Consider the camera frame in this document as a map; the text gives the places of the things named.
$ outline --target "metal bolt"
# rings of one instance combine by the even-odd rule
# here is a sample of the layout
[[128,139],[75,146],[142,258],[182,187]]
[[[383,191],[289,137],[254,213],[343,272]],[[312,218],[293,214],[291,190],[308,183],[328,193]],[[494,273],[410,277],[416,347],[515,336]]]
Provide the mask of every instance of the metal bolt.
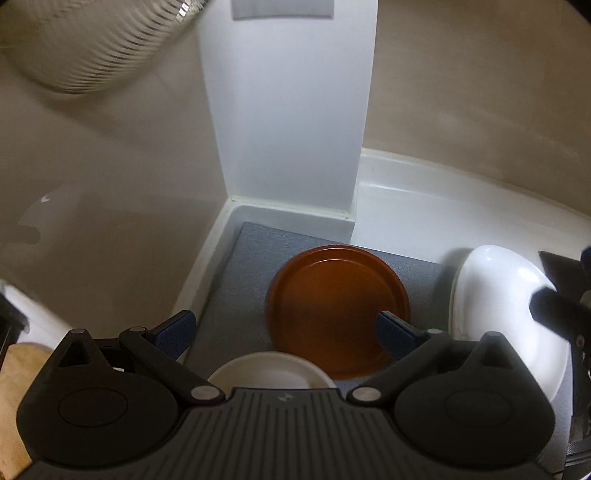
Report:
[[380,390],[374,387],[359,387],[353,390],[353,398],[357,401],[371,402],[376,401],[382,396]]
[[213,400],[214,398],[218,398],[220,395],[220,391],[216,387],[212,387],[211,385],[199,385],[191,390],[191,396],[195,400]]

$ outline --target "beige wall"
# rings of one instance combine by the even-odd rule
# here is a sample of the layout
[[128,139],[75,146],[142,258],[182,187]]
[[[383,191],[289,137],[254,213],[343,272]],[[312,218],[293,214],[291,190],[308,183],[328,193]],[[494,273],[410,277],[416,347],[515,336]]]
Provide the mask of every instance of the beige wall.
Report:
[[73,325],[166,319],[225,199],[195,29],[86,98],[0,57],[0,273]]
[[591,25],[566,0],[380,0],[364,146],[591,214]]

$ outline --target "logo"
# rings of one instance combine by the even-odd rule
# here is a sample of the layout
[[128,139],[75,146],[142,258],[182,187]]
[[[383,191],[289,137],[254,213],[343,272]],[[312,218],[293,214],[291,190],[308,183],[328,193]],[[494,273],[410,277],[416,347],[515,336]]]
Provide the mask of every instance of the logo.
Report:
[[290,393],[284,393],[283,395],[279,395],[277,400],[282,401],[283,403],[287,403],[294,399],[294,396]]

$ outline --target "gray mat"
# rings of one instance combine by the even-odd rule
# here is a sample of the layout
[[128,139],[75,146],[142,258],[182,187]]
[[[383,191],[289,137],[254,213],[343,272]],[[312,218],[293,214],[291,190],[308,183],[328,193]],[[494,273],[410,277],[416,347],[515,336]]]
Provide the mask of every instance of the gray mat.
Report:
[[[265,298],[275,274],[293,256],[334,242],[245,223],[232,255],[212,288],[185,366],[208,378],[223,364],[253,352],[273,351]],[[371,251],[397,273],[408,293],[411,323],[447,330],[456,269]],[[359,381],[337,382],[348,391]]]

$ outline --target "orange plate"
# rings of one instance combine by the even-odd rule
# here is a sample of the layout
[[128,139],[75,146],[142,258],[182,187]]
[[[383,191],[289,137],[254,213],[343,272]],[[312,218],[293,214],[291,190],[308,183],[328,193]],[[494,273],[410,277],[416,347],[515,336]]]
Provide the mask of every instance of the orange plate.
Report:
[[292,258],[267,294],[275,347],[337,380],[369,375],[390,362],[375,337],[382,310],[408,319],[402,282],[378,257],[348,245],[318,247]]

